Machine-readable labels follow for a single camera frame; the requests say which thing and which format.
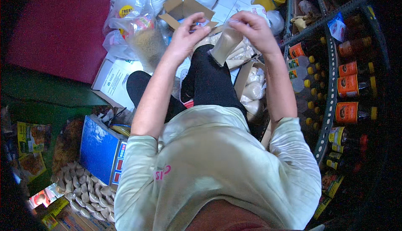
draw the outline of knee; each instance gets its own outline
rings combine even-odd
[[[151,76],[148,73],[143,71],[136,71],[130,74],[130,76],[127,79],[127,84],[143,83],[143,82],[148,83],[150,78]]]

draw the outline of light green t-shirt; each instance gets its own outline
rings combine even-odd
[[[237,108],[199,105],[166,123],[158,142],[131,136],[115,198],[118,230],[184,230],[224,199],[272,228],[304,229],[321,196],[298,118],[283,118],[266,151]]]

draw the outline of woman's left hand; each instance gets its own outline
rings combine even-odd
[[[194,13],[187,17],[173,33],[172,41],[166,49],[165,55],[168,54],[169,57],[179,60],[180,65],[190,55],[194,46],[211,32],[209,26],[194,26],[196,23],[203,22],[205,22],[203,12]]]

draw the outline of perforated metal shelf rack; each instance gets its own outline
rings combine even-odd
[[[292,18],[292,12],[294,9],[293,0],[290,0],[292,4],[288,3],[288,11],[287,11],[287,19],[285,25],[285,35],[290,33],[290,19]],[[374,31],[374,35],[376,40],[379,44],[379,47],[382,51],[382,61],[386,72],[389,72],[389,59],[388,59],[388,52],[387,47],[385,44],[385,38],[380,30],[378,21],[375,18],[374,12],[372,8],[367,4],[367,0],[351,0],[344,5],[340,6],[339,8],[333,10],[332,12],[328,13],[327,8],[323,0],[318,0],[320,10],[322,13],[322,18],[316,21],[314,24],[305,28],[302,32],[297,33],[293,36],[285,36],[284,41],[280,44],[281,49],[284,51],[283,57],[286,60],[286,57],[289,52],[289,47],[308,38],[318,29],[325,30],[325,36],[327,41],[328,47],[328,58],[329,58],[329,80],[328,80],[328,96],[326,101],[326,108],[324,114],[324,120],[322,122],[322,127],[320,130],[319,138],[316,143],[315,148],[313,149],[313,155],[317,161],[320,163],[323,155],[325,154],[326,146],[328,143],[328,135],[329,131],[332,127],[334,121],[334,112],[337,103],[337,79],[338,79],[338,65],[339,65],[339,57],[336,50],[336,44],[334,38],[332,38],[327,23],[335,17],[336,14],[339,12],[342,15],[347,16],[350,13],[360,9],[364,15],[369,19],[370,26]]]

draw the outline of black pants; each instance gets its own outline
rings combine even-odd
[[[239,108],[246,117],[246,109],[234,91],[227,64],[225,63],[224,67],[218,66],[208,53],[213,47],[213,45],[203,45],[195,50],[188,75],[182,83],[181,96],[187,95],[193,98],[195,106],[215,104]],[[127,92],[136,108],[150,78],[148,73],[142,71],[134,72],[128,77]],[[186,107],[180,101],[170,96],[165,123],[185,109]]]

